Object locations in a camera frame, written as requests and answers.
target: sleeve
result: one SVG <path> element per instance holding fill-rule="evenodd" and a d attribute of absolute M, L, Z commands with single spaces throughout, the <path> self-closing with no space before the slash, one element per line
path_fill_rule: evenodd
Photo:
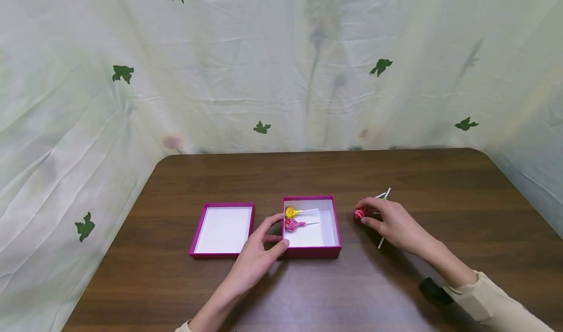
<path fill-rule="evenodd" d="M 553 332 L 484 273 L 475 273 L 478 278 L 474 284 L 459 288 L 443 287 L 475 321 L 496 332 Z"/>
<path fill-rule="evenodd" d="M 192 332 L 192 330 L 190 330 L 188 324 L 190 323 L 191 320 L 188 320 L 187 322 L 184 323 L 184 325 L 179 326 L 179 328 L 176 329 L 176 331 L 174 332 Z"/>

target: table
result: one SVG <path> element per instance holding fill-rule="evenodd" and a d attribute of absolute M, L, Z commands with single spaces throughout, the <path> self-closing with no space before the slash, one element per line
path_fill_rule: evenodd
<path fill-rule="evenodd" d="M 167 157 L 64 331 L 173 332 L 233 264 L 188 255 L 203 204 L 252 201 L 256 228 L 281 210 L 283 196 L 299 195 L 334 195 L 340 257 L 277 262 L 223 331 L 470 330 L 418 291 L 430 272 L 423 262 L 389 243 L 377 250 L 379 235 L 353 221 L 359 199 L 388 187 L 389 199 L 467 265 L 563 331 L 563 241 L 485 154 L 470 149 Z"/>

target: pink box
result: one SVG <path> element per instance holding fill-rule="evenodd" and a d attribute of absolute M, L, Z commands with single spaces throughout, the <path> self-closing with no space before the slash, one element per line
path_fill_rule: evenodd
<path fill-rule="evenodd" d="M 336 259 L 342 249 L 340 229 L 333 196 L 297 196 L 283 198 L 283 211 L 289 206 L 296 210 L 319 209 L 297 214 L 296 220 L 318 221 L 290 232 L 282 225 L 281 235 L 289 239 L 284 256 L 289 259 Z"/>
<path fill-rule="evenodd" d="M 252 233 L 254 203 L 206 203 L 190 255 L 196 259 L 236 258 Z"/>

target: red lollipop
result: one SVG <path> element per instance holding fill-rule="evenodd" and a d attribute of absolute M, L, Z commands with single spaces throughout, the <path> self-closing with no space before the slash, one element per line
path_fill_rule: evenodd
<path fill-rule="evenodd" d="M 356 220 L 361 220 L 363 217 L 366 217 L 366 210 L 364 209 L 356 209 L 353 211 L 353 216 Z"/>

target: black object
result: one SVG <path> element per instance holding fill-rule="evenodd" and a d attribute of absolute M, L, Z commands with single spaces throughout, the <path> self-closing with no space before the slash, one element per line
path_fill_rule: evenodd
<path fill-rule="evenodd" d="M 449 296 L 442 287 L 435 284 L 430 277 L 423 280 L 418 285 L 418 290 L 421 291 L 422 295 L 424 295 L 425 298 L 432 303 L 447 306 L 454 302 L 451 296 Z"/>

